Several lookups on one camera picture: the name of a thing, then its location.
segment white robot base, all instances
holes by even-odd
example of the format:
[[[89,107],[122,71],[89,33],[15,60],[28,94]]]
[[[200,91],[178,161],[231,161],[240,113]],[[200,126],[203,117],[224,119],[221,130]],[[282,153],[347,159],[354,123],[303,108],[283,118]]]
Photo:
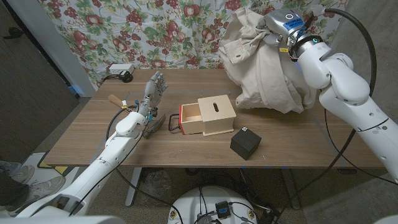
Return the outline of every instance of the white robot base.
[[[247,205],[251,209],[248,209],[246,206],[241,205],[239,203],[233,203],[229,206],[231,210],[231,215],[226,218],[218,218],[217,213],[212,213],[209,216],[211,220],[218,219],[222,224],[240,224],[244,223],[239,217],[247,218],[249,221],[257,224],[257,219],[253,216],[253,207],[252,205],[240,194],[227,189],[225,187],[219,186],[207,186],[201,189],[203,198],[206,202],[207,212],[210,213],[216,210],[216,203],[219,202],[239,202]],[[198,188],[188,191],[183,194],[179,199],[174,202],[174,207],[176,207],[181,216],[184,223],[194,223],[198,214],[205,214],[206,208],[205,203],[203,202],[202,197],[200,196],[200,191]],[[197,223],[208,223],[205,222],[205,217],[199,219]],[[178,224],[180,223],[180,218],[178,217],[177,212],[171,208],[169,213],[169,218],[167,220],[168,224]]]

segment beige cloth bag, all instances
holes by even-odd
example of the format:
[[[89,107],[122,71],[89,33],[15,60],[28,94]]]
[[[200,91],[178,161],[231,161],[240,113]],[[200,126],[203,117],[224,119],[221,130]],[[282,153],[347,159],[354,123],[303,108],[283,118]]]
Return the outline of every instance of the beige cloth bag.
[[[317,91],[304,80],[298,64],[278,47],[262,39],[268,29],[256,29],[262,15],[241,8],[220,39],[218,52],[229,78],[241,86],[238,108],[272,108],[282,113],[301,113],[315,102]]]

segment wooden stick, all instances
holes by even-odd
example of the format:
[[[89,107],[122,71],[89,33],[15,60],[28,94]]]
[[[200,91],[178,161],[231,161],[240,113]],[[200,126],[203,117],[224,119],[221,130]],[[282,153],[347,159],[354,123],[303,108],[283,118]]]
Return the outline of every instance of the wooden stick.
[[[108,100],[120,108],[122,108],[122,106],[123,106],[122,100],[120,100],[117,96],[115,96],[113,94],[110,94],[108,96]]]

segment black box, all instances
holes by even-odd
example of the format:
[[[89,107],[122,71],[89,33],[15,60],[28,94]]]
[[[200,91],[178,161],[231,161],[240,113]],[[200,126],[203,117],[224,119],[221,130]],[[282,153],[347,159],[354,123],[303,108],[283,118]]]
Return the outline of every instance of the black box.
[[[216,211],[218,218],[226,218],[231,215],[227,201],[216,203]]]
[[[249,159],[250,155],[259,147],[261,137],[243,127],[231,139],[230,148],[240,155],[244,160]]]

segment power strip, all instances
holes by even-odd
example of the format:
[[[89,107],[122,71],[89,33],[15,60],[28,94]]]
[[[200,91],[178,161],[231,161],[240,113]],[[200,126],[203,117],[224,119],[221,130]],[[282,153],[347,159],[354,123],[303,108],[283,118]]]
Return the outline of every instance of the power strip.
[[[132,66],[132,64],[113,64],[110,66],[109,71],[112,75],[119,75],[123,71],[128,71],[132,74],[134,66]]]

